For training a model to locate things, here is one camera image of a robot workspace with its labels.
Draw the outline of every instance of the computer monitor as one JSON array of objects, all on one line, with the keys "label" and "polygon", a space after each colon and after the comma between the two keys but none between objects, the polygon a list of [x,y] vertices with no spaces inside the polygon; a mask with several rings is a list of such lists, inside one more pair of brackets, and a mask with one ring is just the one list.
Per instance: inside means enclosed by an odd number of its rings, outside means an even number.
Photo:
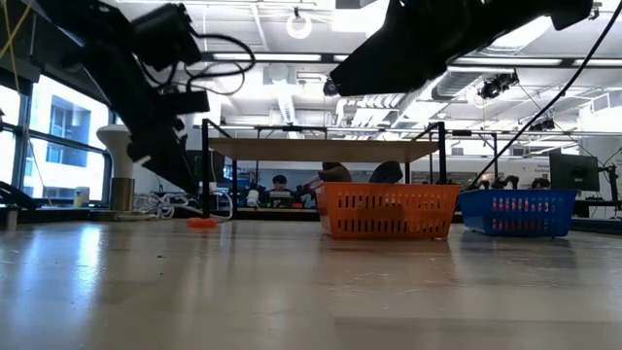
[{"label": "computer monitor", "polygon": [[549,155],[551,188],[598,192],[599,161],[596,157]]}]

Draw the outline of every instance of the table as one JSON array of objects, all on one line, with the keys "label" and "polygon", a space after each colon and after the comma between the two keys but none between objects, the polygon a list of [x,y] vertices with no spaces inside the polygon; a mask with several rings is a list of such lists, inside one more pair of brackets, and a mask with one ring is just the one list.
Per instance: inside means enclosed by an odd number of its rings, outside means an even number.
[{"label": "table", "polygon": [[[210,138],[212,125],[226,138]],[[438,129],[438,141],[422,141],[423,135]],[[446,181],[445,126],[437,122],[411,141],[352,141],[352,140],[299,140],[299,139],[237,139],[204,119],[201,124],[203,152],[203,184],[209,182],[211,164],[207,153],[210,149],[233,160],[233,218],[237,216],[237,161],[334,161],[334,162],[384,162],[398,161],[405,165],[406,184],[410,183],[410,163],[439,151],[440,181]],[[209,203],[203,196],[203,216],[209,216]]]},{"label": "table", "polygon": [[574,202],[574,215],[580,218],[589,218],[590,207],[615,207],[616,202],[612,200],[576,200]]}]

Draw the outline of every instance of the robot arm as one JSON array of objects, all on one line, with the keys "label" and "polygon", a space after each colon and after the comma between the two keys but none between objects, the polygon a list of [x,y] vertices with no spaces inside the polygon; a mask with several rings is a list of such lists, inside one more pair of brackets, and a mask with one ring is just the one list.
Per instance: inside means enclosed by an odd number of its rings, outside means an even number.
[{"label": "robot arm", "polygon": [[178,115],[207,112],[205,91],[152,87],[142,68],[177,69],[202,60],[183,5],[166,4],[133,21],[96,0],[38,0],[46,17],[79,44],[67,53],[82,65],[129,132],[128,155],[188,193],[198,185],[186,155]]},{"label": "robot arm", "polygon": [[454,59],[550,16],[562,30],[590,15],[592,0],[390,0],[385,23],[331,73],[326,94],[403,93]]}]

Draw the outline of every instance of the chair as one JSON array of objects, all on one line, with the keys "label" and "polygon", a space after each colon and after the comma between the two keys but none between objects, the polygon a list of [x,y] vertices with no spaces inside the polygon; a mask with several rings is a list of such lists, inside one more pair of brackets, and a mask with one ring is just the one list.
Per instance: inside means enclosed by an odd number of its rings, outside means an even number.
[{"label": "chair", "polygon": [[373,171],[370,184],[395,184],[403,177],[401,166],[396,161],[385,161]]}]

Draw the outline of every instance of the person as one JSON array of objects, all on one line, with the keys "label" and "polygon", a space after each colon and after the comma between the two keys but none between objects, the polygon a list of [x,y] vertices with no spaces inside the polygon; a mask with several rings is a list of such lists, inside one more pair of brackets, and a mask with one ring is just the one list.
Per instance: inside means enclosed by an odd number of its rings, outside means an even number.
[{"label": "person", "polygon": [[352,176],[350,176],[350,171],[348,171],[343,164],[339,162],[324,161],[322,162],[322,171],[319,171],[318,175],[307,181],[305,185],[312,186],[319,181],[352,182]]},{"label": "person", "polygon": [[286,178],[284,175],[277,175],[273,177],[272,186],[273,189],[270,190],[271,192],[291,192],[290,190],[288,190],[288,178]]}]

